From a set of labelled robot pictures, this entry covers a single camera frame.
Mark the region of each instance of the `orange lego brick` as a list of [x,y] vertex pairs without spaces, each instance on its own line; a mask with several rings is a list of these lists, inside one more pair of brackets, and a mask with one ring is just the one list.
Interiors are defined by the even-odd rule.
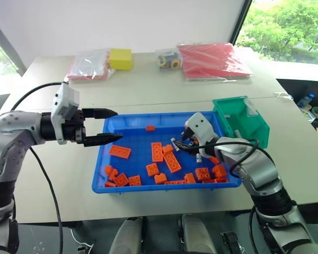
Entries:
[[112,168],[111,165],[106,165],[106,166],[105,166],[105,174],[106,174],[107,176],[110,176],[110,175],[111,175],[112,170],[113,170],[113,168]]
[[223,165],[214,166],[212,172],[216,178],[223,178],[224,176],[227,176],[226,169]]
[[163,157],[171,173],[177,172],[181,169],[181,166],[172,151],[164,153]]
[[111,182],[105,182],[105,187],[116,187],[116,184]]
[[226,178],[217,178],[214,180],[216,183],[228,183]]
[[126,186],[128,185],[129,181],[128,178],[124,173],[120,174],[119,176],[114,178],[114,182],[118,187]]
[[220,161],[216,158],[216,157],[211,157],[211,158],[208,158],[210,161],[212,161],[212,163],[214,165],[218,165],[220,163]]
[[173,151],[173,147],[170,144],[163,147],[163,154],[170,152],[170,151]]
[[142,184],[142,180],[139,175],[129,177],[128,181],[129,186],[140,186]]
[[112,180],[114,180],[114,178],[118,175],[118,171],[115,169],[115,168],[113,168],[113,170],[112,170],[112,172],[111,172],[111,174],[110,174],[110,176],[109,176],[109,181],[112,181]]
[[159,175],[154,176],[155,184],[163,184],[167,181],[166,175],[164,173],[161,173]]
[[155,126],[154,125],[146,126],[146,131],[155,131]]
[[185,184],[186,182],[184,180],[178,180],[178,181],[167,181],[164,184]]
[[184,179],[185,179],[185,182],[187,184],[195,184],[196,183],[196,179],[195,179],[193,173],[186,174]]
[[202,183],[203,184],[214,184],[215,180],[214,179],[203,180]]
[[208,168],[196,168],[196,175],[198,181],[211,179]]
[[152,163],[149,165],[146,165],[146,170],[148,173],[148,176],[154,176],[159,174],[159,169],[157,163]]
[[109,154],[128,159],[129,155],[131,154],[131,149],[127,147],[116,146],[115,144],[113,144]]
[[163,153],[161,151],[161,142],[151,143],[152,146],[152,161],[153,162],[162,162]]

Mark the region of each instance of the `yellow block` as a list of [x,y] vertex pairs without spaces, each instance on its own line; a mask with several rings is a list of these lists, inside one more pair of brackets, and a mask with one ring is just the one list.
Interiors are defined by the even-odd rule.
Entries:
[[130,49],[111,49],[110,66],[116,70],[132,68],[132,52]]

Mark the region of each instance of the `bag of toy parts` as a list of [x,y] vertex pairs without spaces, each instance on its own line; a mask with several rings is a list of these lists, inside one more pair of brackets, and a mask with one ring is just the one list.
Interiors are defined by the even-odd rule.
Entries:
[[253,75],[241,62],[231,43],[182,44],[177,46],[183,59],[186,80],[236,80]]
[[113,73],[108,63],[111,49],[80,52],[75,56],[67,73],[68,80],[107,79]]
[[155,51],[159,70],[179,70],[182,64],[182,58],[179,50],[159,49]]

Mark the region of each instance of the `plastic bottle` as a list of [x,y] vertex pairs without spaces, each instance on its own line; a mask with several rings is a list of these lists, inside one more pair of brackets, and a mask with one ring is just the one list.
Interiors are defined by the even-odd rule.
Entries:
[[308,95],[304,96],[303,98],[301,98],[301,100],[299,102],[297,102],[297,106],[298,107],[305,107],[308,103],[310,103],[312,101],[314,96],[315,96],[314,94],[308,94]]

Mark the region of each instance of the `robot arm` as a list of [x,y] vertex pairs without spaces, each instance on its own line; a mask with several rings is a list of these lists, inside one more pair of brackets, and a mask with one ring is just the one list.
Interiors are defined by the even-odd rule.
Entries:
[[11,220],[12,195],[25,153],[31,146],[57,140],[67,140],[88,146],[117,141],[122,135],[103,133],[87,137],[84,121],[87,117],[104,119],[116,112],[88,108],[78,110],[77,91],[62,83],[53,101],[51,113],[11,111],[0,115],[0,251],[16,253],[19,245],[17,222]]
[[[199,112],[185,123],[182,140],[187,138],[197,139],[199,146],[188,148],[187,145],[177,141],[175,144],[189,153],[200,153],[206,158],[215,156],[230,167],[252,150],[252,146],[245,145],[249,143],[245,139],[219,138],[214,133],[212,125]],[[269,157],[257,149],[236,166],[235,171],[251,195],[262,233],[272,252],[287,253],[303,244],[313,243],[296,202],[288,196],[278,170]]]

